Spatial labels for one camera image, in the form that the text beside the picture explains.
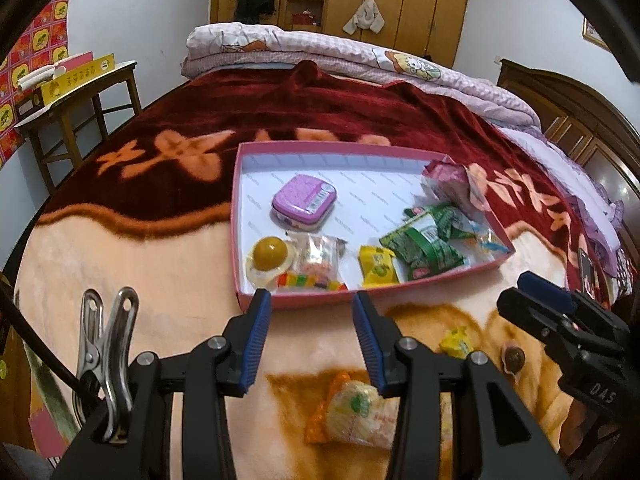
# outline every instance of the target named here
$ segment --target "purple tin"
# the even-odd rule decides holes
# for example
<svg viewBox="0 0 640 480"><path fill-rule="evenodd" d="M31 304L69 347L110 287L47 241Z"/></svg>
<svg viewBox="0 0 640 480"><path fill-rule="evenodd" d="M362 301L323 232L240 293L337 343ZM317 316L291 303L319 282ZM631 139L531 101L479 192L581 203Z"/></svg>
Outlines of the purple tin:
<svg viewBox="0 0 640 480"><path fill-rule="evenodd" d="M314 176L299 174L273 197L276 217L292 227L314 230L329 215L337 193L335 187Z"/></svg>

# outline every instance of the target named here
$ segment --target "rainbow candy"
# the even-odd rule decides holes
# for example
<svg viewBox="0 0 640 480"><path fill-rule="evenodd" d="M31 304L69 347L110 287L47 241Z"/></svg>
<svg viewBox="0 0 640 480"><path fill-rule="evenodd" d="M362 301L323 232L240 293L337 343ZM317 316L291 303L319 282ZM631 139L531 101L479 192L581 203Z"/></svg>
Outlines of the rainbow candy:
<svg viewBox="0 0 640 480"><path fill-rule="evenodd" d="M297 274L295 272L284 272L278 276L278 287L281 286L299 286L306 288L321 288L322 290L347 290L344 283L335 280L326 280L319 276L310 276L308 274Z"/></svg>

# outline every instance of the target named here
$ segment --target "wooden table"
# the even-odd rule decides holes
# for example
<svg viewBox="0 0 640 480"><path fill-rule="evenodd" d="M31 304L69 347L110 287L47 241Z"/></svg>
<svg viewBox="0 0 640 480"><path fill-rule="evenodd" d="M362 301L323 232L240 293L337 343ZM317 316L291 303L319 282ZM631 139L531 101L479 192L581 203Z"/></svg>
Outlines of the wooden table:
<svg viewBox="0 0 640 480"><path fill-rule="evenodd" d="M68 159L71 160L74 170L82 164L82 156L80 155L76 142L76 134L79 130L96 119L98 128L100 129L100 136L102 140L106 140L109 132L107 130L107 124L104 121L105 114L126 110L128 108L133 108L134 115L138 115L142 111L140 98L138 97L138 89L136 88L136 79L133 75L133 70L136 65L136 61L117 63L115 68L110 72L99 75L95 79L84 83L15 125L18 133L31 140L33 153L40 168L40 173L50 194L55 192L56 186L53 184L47 164ZM100 102L100 92L117 83L124 82L127 83L127 89L129 89L130 104L103 110ZM94 114L74 128L71 124L69 114L78 105L87 101L87 99L91 99L94 104ZM42 151L40 137L38 136L38 129L49 123L58 123L60 125L62 129L62 140L57 142L47 153L44 153ZM66 147L66 153L53 155L62 144Z"/></svg>

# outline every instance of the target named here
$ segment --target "mobile phone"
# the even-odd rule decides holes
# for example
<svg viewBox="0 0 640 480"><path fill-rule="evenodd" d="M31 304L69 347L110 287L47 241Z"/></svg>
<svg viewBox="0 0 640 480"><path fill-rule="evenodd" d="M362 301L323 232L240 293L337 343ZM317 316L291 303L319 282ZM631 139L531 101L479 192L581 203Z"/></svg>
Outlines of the mobile phone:
<svg viewBox="0 0 640 480"><path fill-rule="evenodd" d="M578 265L580 267L580 283L582 292L596 299L596 273L587 253L578 249Z"/></svg>

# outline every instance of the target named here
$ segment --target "yellow box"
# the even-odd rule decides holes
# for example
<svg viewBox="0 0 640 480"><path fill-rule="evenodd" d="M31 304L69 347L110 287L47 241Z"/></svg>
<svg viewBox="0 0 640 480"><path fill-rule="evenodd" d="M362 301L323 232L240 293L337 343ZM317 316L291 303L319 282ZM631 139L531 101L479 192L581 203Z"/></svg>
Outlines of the yellow box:
<svg viewBox="0 0 640 480"><path fill-rule="evenodd" d="M110 72L115 67L114 55L108 54L100 59L94 59L89 63L70 70L52 81L44 83L38 87L40 95L42 96L42 104L46 106L56 99L60 99L63 95L75 90L80 85Z"/></svg>

